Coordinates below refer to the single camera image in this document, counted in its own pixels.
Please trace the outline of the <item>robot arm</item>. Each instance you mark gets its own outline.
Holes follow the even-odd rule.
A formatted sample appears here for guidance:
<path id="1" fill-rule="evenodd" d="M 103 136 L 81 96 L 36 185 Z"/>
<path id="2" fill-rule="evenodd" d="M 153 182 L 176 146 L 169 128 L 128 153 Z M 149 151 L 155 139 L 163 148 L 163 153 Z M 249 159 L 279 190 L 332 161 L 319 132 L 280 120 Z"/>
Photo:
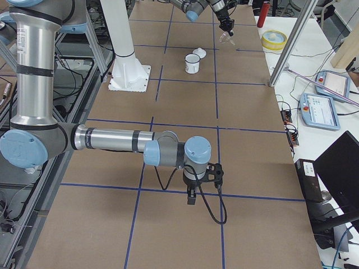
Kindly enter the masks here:
<path id="1" fill-rule="evenodd" d="M 238 1 L 224 0 L 170 0 L 169 3 L 180 9 L 191 22 L 195 22 L 201 13 L 209 6 L 219 21 L 219 28 L 233 36 L 234 20 L 228 12 L 236 8 Z"/>
<path id="2" fill-rule="evenodd" d="M 1 137 L 1 154 L 12 165 L 33 168 L 71 150 L 98 149 L 135 152 L 146 165 L 168 166 L 183 171 L 187 202 L 193 205 L 202 184 L 209 181 L 211 145 L 195 136 L 180 142 L 171 131 L 127 131 L 89 128 L 76 123 L 86 120 L 94 94 L 80 94 L 75 111 L 66 122 L 53 116 L 54 58 L 57 35 L 85 34 L 101 74 L 105 62 L 85 1 L 9 1 L 10 18 L 17 34 L 17 112 Z"/>

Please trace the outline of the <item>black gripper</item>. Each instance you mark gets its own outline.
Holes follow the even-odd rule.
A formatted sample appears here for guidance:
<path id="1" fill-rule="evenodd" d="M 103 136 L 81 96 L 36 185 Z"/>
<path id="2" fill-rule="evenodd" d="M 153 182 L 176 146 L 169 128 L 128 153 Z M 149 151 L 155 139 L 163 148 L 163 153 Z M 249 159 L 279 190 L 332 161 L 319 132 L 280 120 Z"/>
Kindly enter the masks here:
<path id="1" fill-rule="evenodd" d="M 187 185 L 187 204 L 195 205 L 196 202 L 196 188 L 198 186 L 197 181 L 191 179 L 185 179 Z"/>
<path id="2" fill-rule="evenodd" d="M 217 12 L 217 19 L 220 22 L 219 27 L 225 32 L 233 36 L 234 20 L 230 18 L 228 10 L 219 10 Z"/>

